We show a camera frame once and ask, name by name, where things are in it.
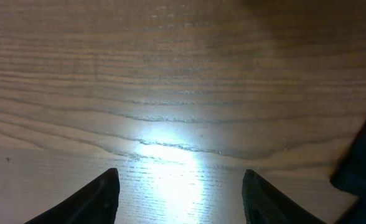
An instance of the wooden table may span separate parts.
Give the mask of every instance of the wooden table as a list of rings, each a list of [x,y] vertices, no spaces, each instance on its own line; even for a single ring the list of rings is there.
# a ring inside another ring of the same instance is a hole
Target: wooden table
[[[0,223],[109,167],[116,223],[245,223],[246,169],[332,223],[366,119],[366,1],[0,1]]]

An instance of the wood grain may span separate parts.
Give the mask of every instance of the wood grain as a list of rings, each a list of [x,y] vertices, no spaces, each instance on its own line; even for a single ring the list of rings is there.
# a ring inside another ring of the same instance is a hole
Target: wood grain
[[[255,169],[327,223],[366,119],[366,1],[0,1],[0,223],[109,167],[116,223],[244,223]]]

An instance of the black object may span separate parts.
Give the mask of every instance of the black object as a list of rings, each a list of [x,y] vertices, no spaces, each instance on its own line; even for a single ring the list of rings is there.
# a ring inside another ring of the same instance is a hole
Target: black object
[[[118,171],[111,168],[26,224],[114,224],[119,194]]]
[[[324,223],[253,170],[245,172],[242,196],[247,224]]]
[[[366,223],[366,122],[331,177],[331,184],[360,197],[338,223]]]

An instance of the wooden surface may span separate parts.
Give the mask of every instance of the wooden surface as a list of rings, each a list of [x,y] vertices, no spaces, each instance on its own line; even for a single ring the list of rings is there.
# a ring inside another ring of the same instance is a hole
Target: wooden surface
[[[0,223],[109,167],[117,223],[244,223],[254,169],[333,223],[366,119],[366,1],[0,1]]]

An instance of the dark object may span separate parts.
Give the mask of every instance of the dark object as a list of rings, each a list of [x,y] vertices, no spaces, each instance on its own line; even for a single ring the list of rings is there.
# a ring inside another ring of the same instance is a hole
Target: dark object
[[[360,197],[338,223],[366,223],[366,122],[331,177],[331,184]]]
[[[111,168],[26,224],[114,224],[119,194],[118,171]]]
[[[242,196],[247,224],[324,223],[253,170],[245,172]]]

